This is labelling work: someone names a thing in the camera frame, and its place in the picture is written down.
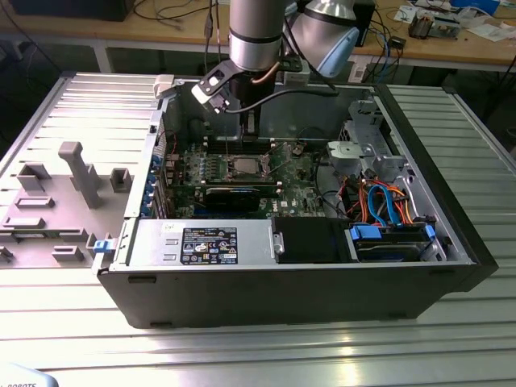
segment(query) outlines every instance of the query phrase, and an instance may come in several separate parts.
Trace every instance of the ribbed aluminum surface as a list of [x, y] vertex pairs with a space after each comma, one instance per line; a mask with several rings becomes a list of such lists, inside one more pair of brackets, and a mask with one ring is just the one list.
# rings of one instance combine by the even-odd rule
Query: ribbed aluminum surface
[[389, 89], [498, 264], [515, 265], [514, 161], [481, 123], [464, 114], [467, 108], [453, 94], [440, 88]]
[[[465, 144], [489, 149], [482, 136], [471, 136]], [[449, 144], [464, 148], [452, 138]], [[440, 146], [442, 138], [422, 139]], [[453, 181], [465, 194], [465, 184], [478, 182]], [[512, 180], [495, 182], [512, 192]], [[482, 186], [488, 193], [489, 183]], [[487, 243], [500, 237], [494, 221], [513, 219], [471, 217]], [[3, 270], [0, 356], [47, 370], [65, 387], [514, 386], [514, 252], [498, 254], [501, 268], [472, 292], [446, 296], [417, 321], [175, 331], [131, 328], [88, 269]]]

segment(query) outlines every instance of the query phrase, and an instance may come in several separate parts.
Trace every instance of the cable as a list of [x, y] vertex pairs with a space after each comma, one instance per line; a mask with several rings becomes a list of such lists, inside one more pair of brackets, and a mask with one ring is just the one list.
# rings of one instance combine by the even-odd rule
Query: cable
[[305, 54], [302, 53], [301, 49], [298, 46], [298, 42], [296, 41], [296, 38], [293, 36], [292, 28], [290, 28], [289, 20], [286, 17], [285, 17], [285, 27], [286, 27], [286, 30], [289, 32], [290, 39], [292, 40], [292, 44], [295, 47], [296, 51], [298, 52], [298, 55], [302, 59], [306, 60], [306, 63], [308, 63], [308, 67], [310, 67], [310, 70], [312, 71], [312, 73], [314, 73], [321, 81], [323, 81], [328, 87], [330, 87], [330, 89], [332, 89], [334, 91], [337, 90], [335, 85], [333, 85], [330, 81], [328, 81], [325, 77], [323, 77], [323, 75], [306, 59]]
[[[375, 13], [377, 14], [378, 19], [380, 20], [380, 22], [377, 22], [376, 20], [371, 20], [371, 23], [375, 23], [375, 24], [377, 24], [377, 25], [381, 26], [381, 28], [382, 28], [382, 30], [383, 30], [383, 31], [380, 31], [380, 32], [383, 32], [384, 37], [387, 39], [387, 41], [389, 41], [389, 40], [391, 39], [391, 37], [392, 37], [392, 36], [391, 36], [391, 33], [390, 33], [390, 29], [388, 29], [388, 28], [387, 28], [387, 26], [384, 24], [384, 20], [383, 20], [383, 18], [381, 17], [380, 12], [378, 12], [378, 10], [377, 10], [377, 9], [375, 9], [374, 11], [375, 11]], [[375, 28], [375, 27], [371, 27], [371, 26], [369, 27], [369, 29], [379, 31], [377, 28]], [[367, 79], [369, 78], [369, 76], [370, 76], [371, 74], [373, 74], [373, 79], [372, 79], [372, 81], [374, 81], [374, 77], [375, 77], [375, 75], [374, 75], [374, 74], [375, 74], [375, 71], [376, 71], [376, 69], [377, 69], [377, 66], [380, 64], [380, 59], [381, 59], [381, 57], [384, 55], [384, 53], [385, 53], [385, 50], [386, 50], [386, 49], [387, 49], [387, 47], [386, 47], [386, 46], [384, 46], [384, 47], [382, 48], [381, 55], [378, 57], [377, 62], [375, 63], [374, 67], [372, 68], [372, 71], [371, 71], [371, 72], [369, 72], [369, 73], [368, 73], [368, 75], [365, 77], [365, 79], [364, 79], [365, 81], [367, 81]]]
[[277, 69], [280, 67], [280, 64], [281, 64], [280, 62], [276, 62], [274, 64], [274, 66], [271, 67], [263, 77], [258, 78], [258, 79], [252, 78], [251, 83], [253, 85], [259, 85], [260, 83], [264, 83], [277, 71]]
[[218, 62], [222, 62], [222, 55], [220, 52], [220, 18], [218, 16], [218, 0], [215, 0], [215, 18], [217, 20], [217, 51], [218, 51]]
[[414, 222], [412, 221], [412, 218], [410, 217], [408, 200], [405, 200], [405, 212], [406, 212], [406, 220], [408, 221], [408, 223], [414, 224]]
[[172, 148], [172, 151], [170, 152], [170, 156], [172, 156], [175, 152], [176, 152], [176, 148], [177, 148], [177, 136], [176, 136], [176, 132], [173, 131], [172, 132], [173, 136], [174, 136], [174, 147]]
[[204, 74], [208, 73], [208, 47], [210, 46], [210, 39], [213, 36], [213, 1], [210, 1], [208, 15], [204, 23], [204, 37], [206, 38], [206, 45], [204, 46]]
[[337, 216], [342, 215], [346, 220], [351, 221], [350, 218], [346, 216], [346, 214], [338, 207], [331, 204], [323, 195], [321, 195], [321, 190], [319, 189], [319, 184], [317, 182], [318, 172], [319, 172], [319, 165], [321, 164], [321, 160], [324, 157], [324, 152], [321, 152], [321, 156], [317, 160], [317, 164], [315, 165], [314, 170], [314, 187], [315, 187], [315, 193], [321, 198], [321, 200], [326, 203], [333, 211], [337, 213]]
[[384, 66], [381, 69], [380, 77], [378, 78], [378, 82], [377, 83], [381, 83], [382, 79], [385, 76], [385, 70], [387, 69], [387, 64], [388, 64], [389, 56], [390, 56], [390, 49], [389, 49], [389, 44], [387, 43], [387, 38], [385, 38], [385, 36], [383, 34], [379, 34], [379, 35], [383, 38], [384, 45], [385, 45], [386, 49], [385, 49], [385, 62], [384, 62]]
[[246, 111], [250, 111], [250, 110], [253, 110], [253, 109], [256, 109], [258, 106], [261, 106], [263, 105], [264, 103], [266, 102], [269, 102], [271, 101], [272, 99], [274, 98], [278, 98], [280, 97], [281, 95], [285, 95], [285, 94], [293, 94], [293, 93], [296, 93], [296, 94], [311, 94], [311, 95], [318, 95], [319, 97], [337, 97], [339, 95], [339, 92], [326, 92], [326, 91], [318, 91], [318, 90], [307, 90], [307, 89], [290, 89], [290, 90], [282, 90], [282, 91], [278, 91], [274, 94], [271, 94], [263, 99], [261, 99], [260, 101], [256, 102], [256, 103], [253, 103], [252, 105], [250, 106], [246, 106], [242, 109], [237, 109], [237, 110], [225, 110], [224, 113], [227, 113], [227, 114], [240, 114], [240, 113], [245, 113]]
[[494, 91], [494, 96], [488, 100], [488, 103], [484, 108], [484, 113], [482, 114], [482, 120], [484, 122], [486, 122], [489, 117], [491, 117], [491, 115], [497, 110], [498, 106], [504, 99], [504, 95], [509, 93], [514, 85], [516, 85], [516, 77], [513, 77], [507, 82], [507, 85], [504, 86], [504, 82], [509, 76], [510, 70], [514, 67], [514, 64], [516, 64], [516, 55], [514, 55], [513, 60], [510, 62], [510, 65], [507, 68], [507, 71], [504, 73], [503, 77], [498, 83], [497, 89]]
[[29, 42], [34, 44], [36, 46], [36, 48], [41, 52], [41, 54], [45, 57], [45, 59], [48, 60], [48, 63], [50, 63], [59, 74], [61, 74], [62, 70], [60, 69], [60, 67], [52, 59], [50, 59], [50, 56], [48, 56], [47, 53], [45, 51], [43, 51], [41, 49], [41, 47], [13, 20], [13, 18], [11, 18], [11, 16], [9, 15], [9, 12], [7, 12], [6, 6], [4, 6], [4, 4], [3, 4], [3, 1], [0, 1], [0, 6], [2, 7], [3, 12], [6, 14], [6, 17], [9, 19], [9, 21], [12, 23], [12, 25], [15, 26], [15, 28], [23, 36], [25, 36]]
[[185, 12], [184, 14], [181, 14], [181, 15], [175, 15], [175, 16], [170, 16], [168, 18], [151, 18], [151, 17], [148, 17], [146, 15], [142, 15], [138, 12], [138, 7], [141, 6], [143, 3], [145, 3], [147, 0], [140, 0], [139, 2], [137, 2], [135, 4], [135, 7], [133, 8], [133, 13], [136, 15], [136, 16], [139, 16], [140, 18], [142, 19], [146, 19], [146, 20], [174, 20], [174, 19], [179, 19], [179, 18], [182, 18], [182, 17], [185, 17], [185, 16], [188, 16], [188, 15], [191, 15], [191, 14], [194, 14], [196, 12], [200, 12], [201, 10], [207, 10], [209, 9], [210, 7], [209, 6], [204, 6], [203, 8], [197, 8], [196, 10], [191, 10], [189, 12]]
[[396, 212], [394, 211], [393, 198], [390, 196], [389, 189], [387, 187], [383, 186], [383, 185], [376, 184], [376, 185], [374, 185], [373, 187], [371, 187], [369, 189], [369, 193], [368, 193], [368, 208], [369, 208], [369, 212], [371, 213], [371, 215], [378, 222], [381, 223], [382, 226], [384, 226], [384, 227], [387, 226], [387, 222], [384, 219], [380, 218], [376, 214], [376, 211], [374, 210], [374, 205], [373, 205], [372, 200], [373, 200], [373, 193], [377, 189], [381, 189], [384, 192], [385, 201], [387, 202], [387, 212], [389, 213], [389, 217], [390, 217], [391, 222], [396, 224], [396, 225], [400, 225], [401, 224], [400, 219], [397, 216]]

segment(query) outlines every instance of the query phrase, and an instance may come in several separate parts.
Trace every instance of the power supply label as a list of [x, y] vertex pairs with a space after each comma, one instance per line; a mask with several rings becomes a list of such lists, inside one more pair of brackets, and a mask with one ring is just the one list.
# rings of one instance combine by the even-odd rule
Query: power supply label
[[182, 264], [238, 264], [236, 228], [185, 228]]

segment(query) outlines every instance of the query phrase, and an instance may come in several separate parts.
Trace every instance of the blue latch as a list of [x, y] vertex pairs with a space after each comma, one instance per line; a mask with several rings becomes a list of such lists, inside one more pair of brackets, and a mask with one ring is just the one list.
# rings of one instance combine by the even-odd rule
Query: blue latch
[[435, 239], [435, 230], [430, 224], [425, 226], [425, 231], [427, 232], [428, 238], [430, 238], [430, 240]]
[[94, 253], [114, 252], [116, 250], [116, 243], [116, 239], [100, 239], [94, 244]]
[[161, 166], [161, 157], [159, 157], [157, 155], [152, 155], [151, 163], [152, 163], [153, 168]]
[[378, 226], [359, 225], [351, 229], [352, 239], [381, 239], [381, 232]]
[[143, 214], [144, 216], [150, 216], [151, 215], [151, 209], [147, 206], [141, 206], [139, 208], [139, 212]]

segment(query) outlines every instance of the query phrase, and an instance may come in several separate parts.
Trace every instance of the workbench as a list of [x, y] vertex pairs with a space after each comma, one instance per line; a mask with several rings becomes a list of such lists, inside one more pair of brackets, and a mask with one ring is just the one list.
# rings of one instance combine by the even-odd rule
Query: workbench
[[[170, 5], [182, 4], [182, 0], [169, 0]], [[206, 0], [195, 0], [189, 5], [178, 8], [178, 14], [206, 6]], [[514, 41], [502, 40], [496, 43], [462, 31], [457, 40], [428, 39], [416, 40], [408, 36], [407, 23], [392, 20], [393, 12], [403, 0], [379, 0], [380, 11], [385, 25], [393, 35], [407, 39], [400, 65], [425, 66], [443, 69], [469, 69], [483, 71], [506, 71], [516, 52]], [[142, 19], [130, 13], [124, 22], [106, 22], [90, 19], [67, 19], [44, 16], [18, 16], [8, 5], [16, 23], [36, 42], [48, 44], [71, 44], [89, 46], [94, 50], [99, 70], [112, 73], [113, 69], [107, 53], [108, 48], [138, 48], [149, 50], [204, 52], [204, 23], [207, 10], [183, 18], [181, 28], [170, 27], [156, 20]], [[139, 7], [139, 12], [155, 17], [151, 1]], [[501, 7], [496, 16], [513, 18], [516, 10]], [[220, 6], [222, 52], [228, 53], [229, 7]], [[0, 40], [23, 41], [21, 35], [4, 14], [0, 17]], [[216, 40], [211, 40], [209, 52], [217, 52]], [[350, 61], [354, 63], [349, 81], [361, 81], [365, 66], [376, 62], [382, 55], [376, 36], [368, 34], [365, 44], [355, 48]]]

